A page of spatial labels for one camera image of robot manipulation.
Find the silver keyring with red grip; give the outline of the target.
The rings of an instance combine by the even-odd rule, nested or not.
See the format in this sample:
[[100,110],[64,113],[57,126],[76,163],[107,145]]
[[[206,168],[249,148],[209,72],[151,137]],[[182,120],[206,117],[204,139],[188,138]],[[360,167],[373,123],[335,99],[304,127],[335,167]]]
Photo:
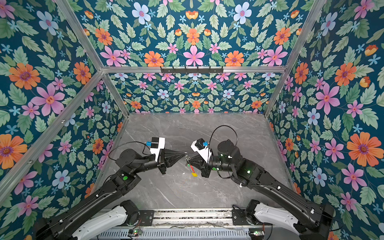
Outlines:
[[187,153],[185,153],[185,159],[186,159],[186,163],[187,163],[187,166],[190,168],[190,171],[191,171],[191,173],[192,174],[195,174],[196,172],[195,172],[195,170],[194,170],[194,167],[191,165],[191,163],[190,163],[190,157],[188,156],[188,154]]

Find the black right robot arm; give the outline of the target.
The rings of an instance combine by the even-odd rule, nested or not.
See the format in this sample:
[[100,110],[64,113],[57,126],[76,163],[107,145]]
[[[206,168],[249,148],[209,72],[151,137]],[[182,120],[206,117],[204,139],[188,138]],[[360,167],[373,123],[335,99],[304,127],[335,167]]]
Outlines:
[[212,170],[228,172],[240,187],[259,192],[278,204],[274,208],[250,201],[245,210],[249,220],[284,228],[301,240],[328,239],[335,212],[330,204],[314,203],[286,187],[263,167],[244,158],[231,140],[219,143],[217,155],[203,139],[194,141],[191,149],[197,156],[190,159],[190,164],[199,169],[204,178],[208,178]]

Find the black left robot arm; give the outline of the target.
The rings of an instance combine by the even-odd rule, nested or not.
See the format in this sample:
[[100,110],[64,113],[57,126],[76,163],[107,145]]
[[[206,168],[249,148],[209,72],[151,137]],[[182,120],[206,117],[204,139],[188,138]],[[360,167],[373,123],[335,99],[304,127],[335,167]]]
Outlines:
[[186,156],[185,152],[161,149],[158,154],[142,156],[127,149],[116,160],[119,169],[86,199],[56,217],[43,218],[34,225],[36,240],[90,240],[96,235],[124,223],[136,224],[139,209],[132,201],[124,201],[114,210],[95,217],[104,207],[120,199],[141,181],[139,173],[167,168]]

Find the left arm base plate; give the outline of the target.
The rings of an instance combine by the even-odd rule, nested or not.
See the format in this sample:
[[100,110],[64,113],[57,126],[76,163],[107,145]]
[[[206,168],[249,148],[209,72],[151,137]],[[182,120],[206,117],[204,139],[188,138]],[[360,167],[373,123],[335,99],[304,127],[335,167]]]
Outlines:
[[148,227],[151,226],[154,220],[154,210],[139,210],[136,213],[128,215],[127,219],[119,224],[118,227]]

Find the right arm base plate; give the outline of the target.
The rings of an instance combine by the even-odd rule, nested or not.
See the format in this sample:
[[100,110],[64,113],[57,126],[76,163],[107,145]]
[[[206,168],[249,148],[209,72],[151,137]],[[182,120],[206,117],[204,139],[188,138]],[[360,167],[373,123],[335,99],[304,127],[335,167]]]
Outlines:
[[256,220],[255,217],[248,218],[244,211],[239,209],[232,209],[232,223],[234,226],[271,226],[269,223],[262,223],[259,220]]

